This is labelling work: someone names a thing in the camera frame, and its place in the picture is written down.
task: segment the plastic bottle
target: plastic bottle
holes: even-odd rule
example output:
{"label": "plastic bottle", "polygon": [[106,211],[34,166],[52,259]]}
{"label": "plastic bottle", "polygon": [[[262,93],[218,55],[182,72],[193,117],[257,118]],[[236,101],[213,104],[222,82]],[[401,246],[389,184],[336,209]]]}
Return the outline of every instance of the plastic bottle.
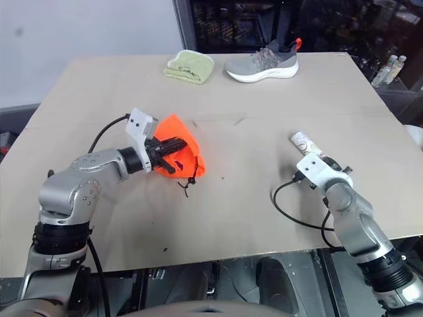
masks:
{"label": "plastic bottle", "polygon": [[388,59],[388,62],[380,68],[376,77],[371,81],[371,85],[373,87],[379,87],[380,85],[383,84],[385,77],[389,74],[389,72],[391,71],[397,59],[398,59],[398,56],[396,55],[390,56],[390,58]]}
{"label": "plastic bottle", "polygon": [[398,75],[398,73],[403,69],[404,62],[407,59],[406,56],[401,55],[398,60],[395,62],[394,66],[392,67],[392,70],[389,72],[389,74],[385,78],[385,83],[390,84],[393,82],[395,77]]}

